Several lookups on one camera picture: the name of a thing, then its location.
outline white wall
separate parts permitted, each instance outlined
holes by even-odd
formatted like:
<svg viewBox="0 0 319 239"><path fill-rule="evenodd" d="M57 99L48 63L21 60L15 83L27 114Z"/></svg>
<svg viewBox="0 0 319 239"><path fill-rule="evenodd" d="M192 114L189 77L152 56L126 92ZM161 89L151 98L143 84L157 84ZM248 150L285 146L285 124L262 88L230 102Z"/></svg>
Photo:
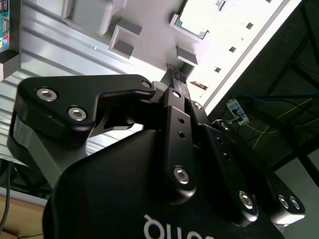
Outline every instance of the white wall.
<svg viewBox="0 0 319 239"><path fill-rule="evenodd" d="M309 155L319 168L319 150ZM283 182L296 194L306 208L306 217L284 230L286 239L315 239L319 235L319 188L299 160L294 159L277 172Z"/></svg>

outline blue cable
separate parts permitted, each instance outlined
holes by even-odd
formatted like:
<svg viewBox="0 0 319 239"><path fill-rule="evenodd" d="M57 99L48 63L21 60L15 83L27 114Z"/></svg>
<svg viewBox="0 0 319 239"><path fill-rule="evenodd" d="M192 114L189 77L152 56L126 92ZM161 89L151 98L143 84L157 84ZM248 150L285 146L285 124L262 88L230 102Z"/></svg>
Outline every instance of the blue cable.
<svg viewBox="0 0 319 239"><path fill-rule="evenodd" d="M269 103L269 104L273 104L273 103L282 103L282 101L277 101L277 100L263 100L263 99L260 99L250 93L247 93L247 92L243 92L243 91L232 91L232 93L235 93L235 94L240 94L240 95L244 95L244 96L249 96L257 101L260 101L260 102L264 102L264 103ZM314 92L314 93L308 93L308 94L302 94L302 96L318 96L319 95L319 92Z"/></svg>

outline wooden surface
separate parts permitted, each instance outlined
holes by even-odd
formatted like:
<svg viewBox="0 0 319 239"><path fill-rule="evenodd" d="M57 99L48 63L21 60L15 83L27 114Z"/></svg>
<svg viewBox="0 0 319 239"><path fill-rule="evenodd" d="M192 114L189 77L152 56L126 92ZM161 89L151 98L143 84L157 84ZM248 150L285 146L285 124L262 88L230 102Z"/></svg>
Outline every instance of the wooden surface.
<svg viewBox="0 0 319 239"><path fill-rule="evenodd" d="M3 215L4 206L5 197L0 196L0 219ZM44 208L41 206L10 199L9 214L6 219L4 231L19 237L42 233L43 210ZM42 238L43 236L38 236L32 239Z"/></svg>

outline circuit board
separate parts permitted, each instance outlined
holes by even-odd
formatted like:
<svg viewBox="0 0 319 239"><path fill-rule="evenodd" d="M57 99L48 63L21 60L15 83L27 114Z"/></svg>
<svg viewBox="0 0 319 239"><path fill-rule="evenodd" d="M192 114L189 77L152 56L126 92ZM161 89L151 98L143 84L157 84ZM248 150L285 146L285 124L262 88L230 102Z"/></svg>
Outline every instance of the circuit board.
<svg viewBox="0 0 319 239"><path fill-rule="evenodd" d="M0 0L0 52L9 47L9 0Z"/></svg>

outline electrical outlet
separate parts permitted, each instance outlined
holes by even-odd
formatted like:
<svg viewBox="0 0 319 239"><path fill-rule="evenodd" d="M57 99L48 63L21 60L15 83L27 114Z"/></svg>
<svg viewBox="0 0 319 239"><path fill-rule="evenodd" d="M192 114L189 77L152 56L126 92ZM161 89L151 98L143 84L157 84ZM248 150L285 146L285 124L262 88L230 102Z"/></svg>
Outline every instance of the electrical outlet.
<svg viewBox="0 0 319 239"><path fill-rule="evenodd" d="M242 118L241 121L238 121L239 125L243 125L249 122L247 115L245 114L243 108L241 108L239 102L236 99L229 100L229 102L226 103L226 106L235 118L238 116Z"/></svg>

